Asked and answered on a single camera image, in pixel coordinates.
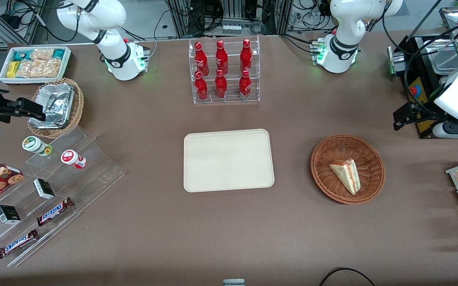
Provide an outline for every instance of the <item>small bottle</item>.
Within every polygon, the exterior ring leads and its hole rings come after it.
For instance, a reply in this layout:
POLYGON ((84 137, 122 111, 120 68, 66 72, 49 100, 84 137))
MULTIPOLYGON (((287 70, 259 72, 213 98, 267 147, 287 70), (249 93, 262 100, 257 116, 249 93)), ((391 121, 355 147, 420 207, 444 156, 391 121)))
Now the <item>small bottle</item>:
POLYGON ((29 136, 22 141, 22 148, 26 151, 39 154, 40 156, 48 156, 52 152, 52 146, 44 143, 36 136, 29 136))
POLYGON ((208 57, 202 50, 202 44, 200 42, 196 42, 194 47, 196 48, 196 66, 198 67, 198 70, 202 72, 203 76, 208 76, 210 74, 210 69, 208 67, 208 57))
POLYGON ((77 169, 86 167, 86 158, 81 157, 74 150, 66 150, 61 154, 61 161, 66 165, 73 165, 77 169))
POLYGON ((208 100, 208 86, 206 85, 205 80, 202 78, 202 73, 200 71, 196 71, 194 73, 196 77, 196 81, 194 81, 194 86, 196 87, 196 93, 200 101, 207 101, 208 100))
POLYGON ((240 54, 240 69, 241 72, 245 69, 250 70, 252 67, 252 50, 250 49, 250 40, 243 40, 243 49, 240 54))
POLYGON ((224 99, 227 96, 227 80, 225 79, 222 69, 217 70, 217 78, 215 78, 215 85, 217 87, 217 96, 224 99))
POLYGON ((248 77, 248 70, 244 70, 240 78, 240 98, 241 100, 247 100, 250 98, 250 86, 252 81, 248 77))
POLYGON ((224 41, 217 41, 217 54, 215 54, 217 60, 217 69, 221 69, 223 74, 229 73, 229 60, 227 59, 227 51, 224 48, 224 41))

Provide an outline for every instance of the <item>cable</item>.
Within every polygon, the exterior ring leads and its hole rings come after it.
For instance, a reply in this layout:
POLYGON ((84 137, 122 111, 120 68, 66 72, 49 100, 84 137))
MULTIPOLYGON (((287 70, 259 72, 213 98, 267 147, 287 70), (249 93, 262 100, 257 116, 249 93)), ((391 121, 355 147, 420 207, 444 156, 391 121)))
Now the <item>cable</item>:
POLYGON ((326 279, 328 279, 328 277, 330 277, 333 273, 336 273, 338 271, 341 271, 341 270, 349 270, 349 271, 353 271, 353 272, 356 272, 358 273, 359 275, 363 276, 365 279, 367 279, 367 281, 372 285, 372 286, 376 286, 372 280, 370 278, 367 277, 367 275, 361 273, 360 271, 356 270, 356 269, 353 269, 353 268, 348 268, 348 267, 341 267, 341 268, 337 268, 337 269, 333 269, 332 271, 328 272, 328 274, 326 274, 326 276, 323 278, 323 280, 321 281, 321 283, 319 283, 319 286, 323 286, 324 282, 326 281, 326 279))
POLYGON ((299 9, 299 10, 310 10, 310 11, 312 11, 312 10, 318 5, 318 3, 317 3, 316 0, 312 0, 312 3, 313 3, 313 6, 307 8, 307 7, 305 7, 305 6, 302 5, 301 0, 298 0, 298 4, 301 6, 301 8, 298 7, 298 6, 296 6, 296 4, 293 4, 293 6, 294 6, 296 9, 299 9))
POLYGON ((35 7, 35 8, 49 8, 49 9, 65 9, 65 8, 68 8, 70 6, 73 6, 73 4, 68 4, 66 6, 60 6, 60 7, 53 7, 53 6, 42 6, 42 5, 36 5, 35 3, 33 2, 28 2, 27 0, 15 0, 17 2, 21 2, 23 4, 26 4, 28 6, 31 6, 31 7, 35 7))
POLYGON ((298 46, 295 42, 293 42, 293 40, 287 38, 287 37, 284 37, 285 34, 280 34, 280 36, 283 36, 284 39, 288 40, 289 42, 291 42, 291 44, 293 44, 295 47, 297 47, 298 49, 302 50, 302 51, 306 51, 307 53, 309 53, 311 56, 313 54, 318 54, 317 52, 311 52, 310 50, 306 50, 300 46, 298 46))
POLYGON ((292 35, 289 35, 289 34, 280 34, 280 36, 289 37, 291 39, 295 39, 295 40, 300 41, 300 42, 305 43, 305 44, 309 44, 309 45, 311 44, 311 42, 309 42, 309 41, 306 41, 306 40, 303 40, 303 39, 300 39, 300 38, 296 38, 295 36, 292 36, 292 35))
MULTIPOLYGON (((416 53, 408 52, 408 51, 406 51, 405 49, 399 47, 398 44, 391 38, 390 33, 388 32, 388 30, 387 30, 387 28, 386 28, 386 25, 385 25, 385 13, 388 11, 388 8, 389 8, 389 7, 390 7, 390 6, 385 7, 385 9, 383 9, 383 15, 381 15, 381 18, 382 18, 381 22, 383 23, 383 30, 385 31, 386 36, 389 38, 390 42, 391 42, 399 51, 401 51, 401 52, 403 52, 404 54, 407 54, 407 55, 409 55, 409 56, 412 56, 413 54, 416 54, 416 53)), ((438 52, 438 51, 436 50, 436 51, 433 51, 433 52, 428 52, 428 53, 426 53, 426 54, 418 54, 418 55, 419 55, 419 56, 425 56, 425 55, 428 55, 428 54, 434 54, 434 53, 436 53, 436 52, 438 52)))
POLYGON ((158 19, 157 25, 155 26, 155 30, 153 31, 153 38, 155 38, 155 47, 153 48, 153 52, 151 53, 151 55, 149 55, 149 58, 151 58, 151 57, 155 54, 155 51, 157 50, 158 41, 157 41, 156 32, 157 32, 158 24, 160 24, 160 21, 162 20, 162 17, 163 17, 163 16, 165 15, 165 13, 167 13, 167 12, 169 12, 169 10, 165 10, 165 11, 162 13, 162 16, 160 16, 160 19, 158 19))
MULTIPOLYGON (((19 2, 23 3, 24 5, 28 6, 28 7, 33 11, 33 13, 35 14, 36 18, 40 19, 40 16, 38 16, 38 12, 37 12, 37 11, 35 10, 35 8, 33 8, 27 1, 25 1, 25 0, 16 0, 16 1, 19 1, 19 2)), ((58 8, 58 9, 66 8, 66 7, 69 7, 69 6, 71 6, 71 5, 66 5, 65 7, 60 7, 60 8, 58 8)), ((68 39, 68 40, 64 40, 64 39, 62 39, 62 38, 58 38, 56 35, 54 35, 54 34, 52 33, 51 30, 49 30, 49 27, 47 27, 46 25, 41 25, 41 26, 44 27, 44 29, 46 29, 47 32, 48 32, 51 36, 53 36, 54 38, 56 38, 56 40, 59 40, 59 41, 62 41, 62 42, 71 42, 71 41, 73 41, 73 39, 75 38, 75 36, 77 36, 78 31, 79 31, 79 21, 80 21, 79 9, 80 9, 80 7, 78 7, 77 24, 75 25, 75 33, 74 33, 73 36, 72 36, 70 39, 68 39)))
POLYGON ((423 103, 419 102, 416 97, 411 93, 411 91, 409 90, 409 84, 408 84, 408 70, 409 70, 409 67, 411 66, 411 63, 413 62, 414 58, 416 58, 416 56, 420 56, 422 54, 420 54, 420 51, 422 51, 423 49, 425 49, 425 47, 429 46, 431 43, 433 43, 435 40, 438 40, 444 36, 446 36, 447 34, 450 34, 452 31, 455 31, 456 29, 458 29, 458 26, 455 26, 453 27, 452 29, 449 29, 447 31, 445 31, 444 33, 442 34, 439 34, 438 36, 435 36, 434 38, 432 38, 431 40, 429 40, 427 43, 425 43, 422 47, 420 47, 414 54, 413 56, 411 56, 411 58, 407 61, 407 64, 406 64, 406 69, 404 70, 404 89, 406 90, 406 93, 409 95, 409 97, 411 97, 414 102, 418 105, 418 106, 421 106, 421 108, 425 109, 425 111, 427 111, 428 113, 430 114, 434 114, 433 112, 431 112, 430 110, 428 110, 424 105, 423 103))

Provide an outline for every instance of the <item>black box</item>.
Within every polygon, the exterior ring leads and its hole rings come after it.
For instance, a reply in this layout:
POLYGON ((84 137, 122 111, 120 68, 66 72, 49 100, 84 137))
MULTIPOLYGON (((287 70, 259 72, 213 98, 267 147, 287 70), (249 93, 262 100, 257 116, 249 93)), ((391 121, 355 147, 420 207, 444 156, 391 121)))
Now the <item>black box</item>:
POLYGON ((5 224, 18 224, 20 217, 13 206, 0 205, 0 220, 5 224))
POLYGON ((33 183, 35 184, 35 189, 40 197, 43 197, 44 199, 54 199, 54 192, 52 191, 48 181, 38 178, 33 181, 33 183))

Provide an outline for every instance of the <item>white bottle cap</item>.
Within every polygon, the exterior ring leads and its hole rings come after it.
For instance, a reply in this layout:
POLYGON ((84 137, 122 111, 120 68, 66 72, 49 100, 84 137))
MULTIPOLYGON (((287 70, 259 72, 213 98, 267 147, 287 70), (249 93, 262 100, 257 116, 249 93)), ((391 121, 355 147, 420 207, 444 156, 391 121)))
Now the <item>white bottle cap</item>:
POLYGON ((42 141, 36 136, 29 136, 22 141, 22 148, 29 152, 36 152, 42 146, 42 141))
POLYGON ((72 165, 79 159, 79 154, 74 150, 66 150, 61 154, 61 161, 66 165, 72 165))

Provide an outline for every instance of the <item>clear acrylic bottle rack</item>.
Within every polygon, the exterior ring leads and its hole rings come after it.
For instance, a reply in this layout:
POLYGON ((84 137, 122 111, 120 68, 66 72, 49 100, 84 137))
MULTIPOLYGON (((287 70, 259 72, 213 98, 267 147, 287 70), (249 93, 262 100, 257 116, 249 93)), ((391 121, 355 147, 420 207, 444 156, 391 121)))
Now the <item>clear acrylic bottle rack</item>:
POLYGON ((260 100, 260 46, 259 38, 254 37, 228 37, 228 38, 202 38, 192 39, 189 42, 188 48, 188 59, 190 63, 190 80, 192 82, 192 98, 194 103, 224 103, 224 102, 248 102, 248 101, 259 101, 260 100), (225 99, 220 99, 216 95, 215 78, 217 64, 215 62, 215 54, 217 52, 217 40, 222 39, 224 41, 225 50, 229 58, 229 73, 225 75, 227 79, 227 96, 225 99), (243 40, 250 40, 250 49, 252 50, 252 67, 249 70, 249 77, 252 81, 250 87, 250 98, 247 100, 240 99, 240 53, 243 48, 243 40), (196 49, 194 49, 194 43, 202 43, 202 49, 205 51, 208 57, 208 67, 210 73, 204 77, 206 84, 208 85, 208 100, 200 101, 197 93, 194 81, 194 72, 197 70, 196 66, 196 49))
POLYGON ((36 228, 39 239, 25 244, 4 257, 2 263, 18 266, 66 225, 78 217, 95 199, 118 181, 124 173, 94 142, 94 137, 78 127, 52 141, 52 153, 47 157, 38 154, 20 166, 24 178, 13 188, 0 195, 0 205, 14 206, 21 221, 15 225, 0 221, 0 248, 7 246, 36 228), (86 158, 86 167, 76 169, 65 165, 60 156, 64 150, 73 149, 86 158), (49 181, 53 199, 38 196, 33 181, 49 181), (73 206, 38 227, 36 219, 70 197, 73 206))

